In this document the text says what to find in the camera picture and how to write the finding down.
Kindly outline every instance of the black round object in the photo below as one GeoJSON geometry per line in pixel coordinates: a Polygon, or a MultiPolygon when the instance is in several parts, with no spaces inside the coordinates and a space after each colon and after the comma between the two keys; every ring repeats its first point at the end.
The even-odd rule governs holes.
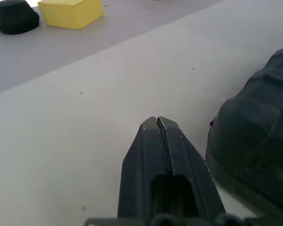
{"type": "Polygon", "coordinates": [[[0,31],[21,34],[39,26],[39,15],[25,0],[0,1],[0,31]]]}

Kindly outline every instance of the yellow foam block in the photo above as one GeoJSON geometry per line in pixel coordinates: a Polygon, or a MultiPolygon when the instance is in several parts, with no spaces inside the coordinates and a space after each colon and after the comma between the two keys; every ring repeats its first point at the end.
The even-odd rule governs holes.
{"type": "Polygon", "coordinates": [[[100,0],[43,0],[38,4],[47,26],[81,30],[103,16],[100,0]]]}

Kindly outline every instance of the black plastic part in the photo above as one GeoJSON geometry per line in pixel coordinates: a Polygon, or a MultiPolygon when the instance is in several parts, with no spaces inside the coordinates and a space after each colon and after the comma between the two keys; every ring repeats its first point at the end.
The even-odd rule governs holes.
{"type": "Polygon", "coordinates": [[[0,31],[21,34],[39,26],[39,15],[25,0],[0,1],[0,31]]]}
{"type": "Polygon", "coordinates": [[[224,212],[205,161],[178,125],[163,117],[141,124],[123,162],[118,217],[215,219],[224,212]]]}
{"type": "Polygon", "coordinates": [[[283,49],[222,105],[206,160],[225,189],[265,215],[283,215],[283,49]]]}

